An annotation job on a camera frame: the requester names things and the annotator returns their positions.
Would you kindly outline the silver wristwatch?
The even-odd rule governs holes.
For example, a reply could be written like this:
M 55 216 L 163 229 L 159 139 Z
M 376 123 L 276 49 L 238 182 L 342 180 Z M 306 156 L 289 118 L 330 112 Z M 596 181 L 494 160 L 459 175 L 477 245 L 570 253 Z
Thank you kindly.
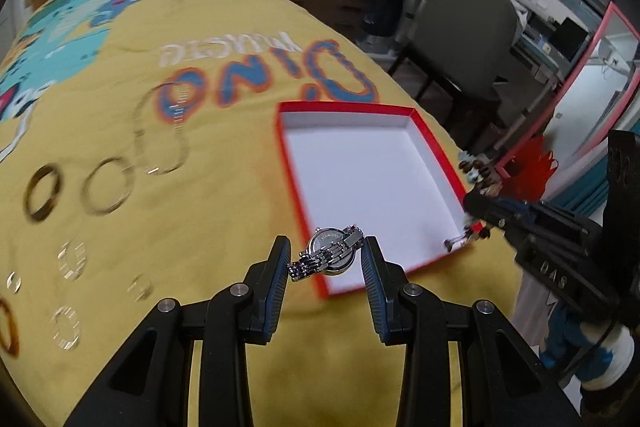
M 288 264 L 288 275 L 294 282 L 316 274 L 336 277 L 352 266 L 363 239 L 363 231 L 356 225 L 317 229 L 298 258 Z

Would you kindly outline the red bag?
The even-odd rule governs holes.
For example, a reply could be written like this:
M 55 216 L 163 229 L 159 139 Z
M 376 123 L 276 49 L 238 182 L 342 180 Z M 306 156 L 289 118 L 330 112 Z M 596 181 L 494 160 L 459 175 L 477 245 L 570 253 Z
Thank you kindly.
M 533 136 L 504 167 L 506 177 L 502 179 L 499 195 L 539 202 L 558 167 L 552 150 L 544 147 L 544 137 L 541 134 Z

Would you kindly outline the amber bangle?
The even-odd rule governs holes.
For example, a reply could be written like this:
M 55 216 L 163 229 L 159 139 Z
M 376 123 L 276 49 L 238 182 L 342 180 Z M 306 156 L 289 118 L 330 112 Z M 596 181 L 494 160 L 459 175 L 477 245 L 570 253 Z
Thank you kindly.
M 20 355 L 20 333 L 18 332 L 17 321 L 9 303 L 4 298 L 0 298 L 1 309 L 1 348 L 7 355 L 17 358 Z

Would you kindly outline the dark olive bangle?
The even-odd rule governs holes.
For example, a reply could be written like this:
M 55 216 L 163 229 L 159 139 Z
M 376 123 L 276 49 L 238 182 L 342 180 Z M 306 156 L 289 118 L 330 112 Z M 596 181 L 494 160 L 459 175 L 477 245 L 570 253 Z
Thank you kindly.
M 64 176 L 59 165 L 41 166 L 29 179 L 23 197 L 26 218 L 42 222 L 50 216 L 60 201 L 64 187 Z

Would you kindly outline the white desk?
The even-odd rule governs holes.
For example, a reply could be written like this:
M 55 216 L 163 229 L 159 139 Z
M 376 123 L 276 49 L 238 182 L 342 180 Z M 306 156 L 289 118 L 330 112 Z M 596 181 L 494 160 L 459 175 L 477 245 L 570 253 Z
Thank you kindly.
M 425 0 L 416 0 L 414 15 L 423 9 Z M 527 8 L 527 24 L 512 44 L 514 54 L 532 65 L 534 75 L 548 70 L 551 76 L 564 81 L 587 51 L 594 33 L 582 28 L 574 18 L 558 22 L 537 8 Z

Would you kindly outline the grey desk chair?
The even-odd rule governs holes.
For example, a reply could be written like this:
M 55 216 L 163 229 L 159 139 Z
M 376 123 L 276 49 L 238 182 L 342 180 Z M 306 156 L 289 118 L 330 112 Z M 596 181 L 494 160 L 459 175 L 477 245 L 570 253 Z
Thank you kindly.
M 417 100 L 434 82 L 452 98 L 445 129 L 454 129 L 471 114 L 474 128 L 482 130 L 499 107 L 494 82 L 517 29 L 510 0 L 426 0 L 413 36 L 387 74 L 413 62 L 426 74 Z

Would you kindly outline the red jewelry box tray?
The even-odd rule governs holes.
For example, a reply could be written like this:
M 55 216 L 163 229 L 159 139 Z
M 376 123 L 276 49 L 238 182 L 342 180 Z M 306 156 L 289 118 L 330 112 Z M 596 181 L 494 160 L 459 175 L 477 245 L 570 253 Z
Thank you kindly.
M 466 190 L 416 109 L 283 102 L 276 133 L 305 241 L 356 225 L 407 273 L 462 248 Z

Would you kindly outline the pink framed mirror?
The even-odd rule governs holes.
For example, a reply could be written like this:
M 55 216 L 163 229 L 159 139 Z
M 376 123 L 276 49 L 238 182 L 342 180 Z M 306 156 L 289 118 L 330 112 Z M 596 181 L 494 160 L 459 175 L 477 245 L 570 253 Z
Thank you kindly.
M 539 133 L 564 169 L 598 145 L 639 88 L 639 31 L 620 7 L 610 3 L 573 72 L 553 101 L 497 164 L 507 176 L 523 146 Z

